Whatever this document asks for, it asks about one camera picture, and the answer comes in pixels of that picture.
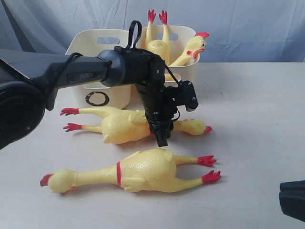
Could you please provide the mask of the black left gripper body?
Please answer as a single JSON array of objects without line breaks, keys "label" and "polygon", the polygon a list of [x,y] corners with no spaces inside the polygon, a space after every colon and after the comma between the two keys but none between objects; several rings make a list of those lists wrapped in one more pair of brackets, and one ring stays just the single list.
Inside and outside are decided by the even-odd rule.
[{"label": "black left gripper body", "polygon": [[173,99],[167,89],[149,86],[145,83],[135,85],[142,99],[145,115],[151,125],[170,125],[176,113]]}]

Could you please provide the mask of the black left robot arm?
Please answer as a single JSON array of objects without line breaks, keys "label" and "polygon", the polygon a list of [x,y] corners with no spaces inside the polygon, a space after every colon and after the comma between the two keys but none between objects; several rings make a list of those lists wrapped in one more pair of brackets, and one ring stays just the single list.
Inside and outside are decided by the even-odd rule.
[{"label": "black left robot arm", "polygon": [[136,85],[158,146],[166,146],[176,109],[165,91],[165,61],[142,49],[115,47],[95,57],[0,51],[0,146],[31,133],[54,108],[59,89],[101,82]]}]

